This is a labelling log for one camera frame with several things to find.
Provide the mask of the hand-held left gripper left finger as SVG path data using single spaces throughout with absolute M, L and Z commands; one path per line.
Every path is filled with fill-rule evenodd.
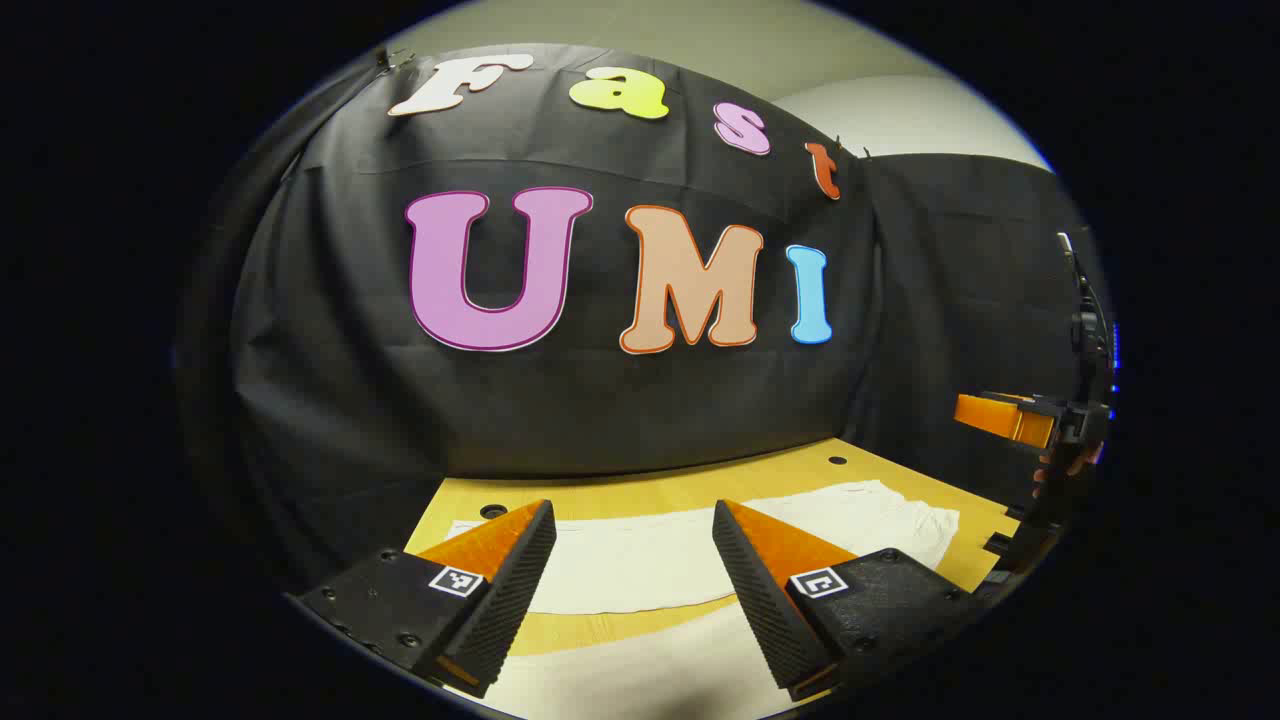
M 539 498 L 419 552 L 375 550 L 285 598 L 396 675 L 481 700 L 500 675 L 556 541 L 554 505 Z

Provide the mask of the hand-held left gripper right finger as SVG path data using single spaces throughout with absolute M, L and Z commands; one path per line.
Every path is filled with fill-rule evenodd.
M 777 685 L 791 700 L 870 688 L 986 612 L 897 548 L 856 555 L 744 503 L 716 503 L 712 538 Z

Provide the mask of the white jeans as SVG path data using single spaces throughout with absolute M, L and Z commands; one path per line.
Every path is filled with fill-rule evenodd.
M 730 498 L 852 553 L 896 548 L 972 591 L 992 568 L 984 502 L 899 466 L 745 464 L 586 480 L 447 479 L 410 547 L 553 502 L 557 541 L 485 705 L 522 720 L 758 720 L 788 708 L 712 539 Z

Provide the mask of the black backdrop cloth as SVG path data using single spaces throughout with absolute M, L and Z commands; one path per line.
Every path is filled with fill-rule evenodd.
M 1101 247 L 1060 179 L 863 156 L 703 73 L 507 44 L 356 61 L 202 228 L 175 369 L 193 474 L 291 592 L 447 477 L 608 477 L 845 439 L 1001 503 L 960 393 L 1069 396 Z

